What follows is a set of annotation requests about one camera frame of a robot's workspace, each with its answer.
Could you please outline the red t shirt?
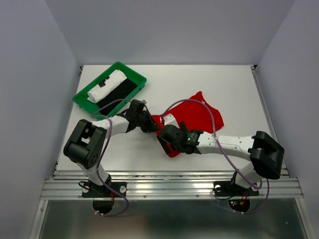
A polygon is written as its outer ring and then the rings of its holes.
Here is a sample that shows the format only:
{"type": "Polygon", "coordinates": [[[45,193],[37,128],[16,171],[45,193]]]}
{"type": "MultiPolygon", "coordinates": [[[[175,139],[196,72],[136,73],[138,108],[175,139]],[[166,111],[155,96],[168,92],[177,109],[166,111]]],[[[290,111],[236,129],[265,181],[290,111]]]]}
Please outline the red t shirt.
{"type": "MultiPolygon", "coordinates": [[[[216,130],[220,130],[224,126],[224,122],[220,112],[211,107],[203,98],[202,92],[196,93],[194,96],[181,104],[164,112],[163,115],[153,115],[153,119],[160,126],[160,130],[156,133],[159,135],[164,126],[160,122],[160,117],[167,114],[173,114],[176,118],[179,128],[185,126],[187,130],[198,130],[199,137],[206,132],[209,136],[216,130]]],[[[173,150],[167,154],[169,157],[175,157],[181,152],[173,150]]]]}

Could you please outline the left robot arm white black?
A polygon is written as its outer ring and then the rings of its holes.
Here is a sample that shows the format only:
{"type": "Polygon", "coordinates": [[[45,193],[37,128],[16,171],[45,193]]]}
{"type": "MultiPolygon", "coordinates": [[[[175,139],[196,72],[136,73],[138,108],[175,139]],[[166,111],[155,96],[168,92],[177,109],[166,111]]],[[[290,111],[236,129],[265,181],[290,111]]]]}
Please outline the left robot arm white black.
{"type": "Polygon", "coordinates": [[[142,132],[150,133],[160,129],[149,111],[142,113],[121,112],[109,119],[99,121],[78,121],[67,140],[63,154],[77,164],[94,184],[94,191],[99,196],[110,193],[110,175],[98,166],[104,141],[108,136],[127,133],[139,127],[142,132]]]}

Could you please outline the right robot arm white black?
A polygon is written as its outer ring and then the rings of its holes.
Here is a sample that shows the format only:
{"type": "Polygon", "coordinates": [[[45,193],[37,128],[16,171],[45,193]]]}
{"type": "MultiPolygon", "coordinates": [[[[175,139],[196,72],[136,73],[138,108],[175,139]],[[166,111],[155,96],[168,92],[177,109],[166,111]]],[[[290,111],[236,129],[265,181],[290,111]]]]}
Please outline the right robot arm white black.
{"type": "Polygon", "coordinates": [[[226,185],[234,194],[241,194],[262,179],[278,180],[281,175],[285,150],[263,131],[245,137],[216,136],[168,124],[160,131],[158,140],[165,150],[171,147],[185,154],[224,155],[235,170],[226,185]]]}

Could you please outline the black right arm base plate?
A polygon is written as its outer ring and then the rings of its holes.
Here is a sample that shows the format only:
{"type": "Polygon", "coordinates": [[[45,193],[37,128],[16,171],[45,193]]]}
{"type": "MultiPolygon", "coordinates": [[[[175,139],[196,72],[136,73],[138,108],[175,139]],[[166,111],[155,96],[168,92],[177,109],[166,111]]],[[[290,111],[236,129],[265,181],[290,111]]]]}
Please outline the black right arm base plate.
{"type": "Polygon", "coordinates": [[[231,181],[214,181],[213,191],[217,197],[259,196],[259,191],[253,191],[251,187],[245,189],[232,184],[231,181]]]}

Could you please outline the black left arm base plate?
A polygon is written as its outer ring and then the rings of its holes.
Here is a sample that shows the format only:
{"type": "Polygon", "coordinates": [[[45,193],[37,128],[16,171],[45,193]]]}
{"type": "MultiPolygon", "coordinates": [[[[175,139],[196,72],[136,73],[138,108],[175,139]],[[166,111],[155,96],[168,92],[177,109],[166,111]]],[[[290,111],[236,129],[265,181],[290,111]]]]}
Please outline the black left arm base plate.
{"type": "MultiPolygon", "coordinates": [[[[82,188],[83,198],[111,198],[111,196],[120,198],[120,196],[111,192],[104,185],[99,186],[92,183],[91,181],[80,181],[78,185],[82,188]]],[[[126,196],[126,182],[112,182],[110,187],[121,195],[126,196]]]]}

